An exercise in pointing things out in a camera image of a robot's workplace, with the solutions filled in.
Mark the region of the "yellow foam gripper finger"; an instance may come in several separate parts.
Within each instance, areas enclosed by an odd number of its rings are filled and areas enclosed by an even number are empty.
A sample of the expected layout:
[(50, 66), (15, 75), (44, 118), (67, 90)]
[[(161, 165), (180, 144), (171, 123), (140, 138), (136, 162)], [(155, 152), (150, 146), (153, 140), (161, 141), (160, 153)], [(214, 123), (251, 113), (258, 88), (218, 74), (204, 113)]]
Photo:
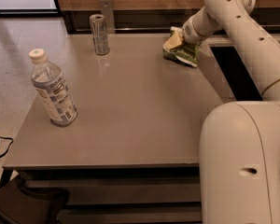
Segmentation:
[(166, 51), (177, 49), (184, 44), (184, 37), (181, 31), (173, 30), (169, 39), (163, 44)]

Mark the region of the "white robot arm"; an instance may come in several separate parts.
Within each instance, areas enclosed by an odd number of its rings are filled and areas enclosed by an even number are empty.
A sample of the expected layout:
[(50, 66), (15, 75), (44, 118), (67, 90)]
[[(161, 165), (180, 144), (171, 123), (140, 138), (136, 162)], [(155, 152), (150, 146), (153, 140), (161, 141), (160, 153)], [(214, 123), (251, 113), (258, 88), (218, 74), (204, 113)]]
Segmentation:
[(221, 105), (203, 123), (203, 224), (280, 224), (280, 43), (251, 18), (254, 5), (204, 0), (182, 28), (191, 44), (224, 30), (261, 95)]

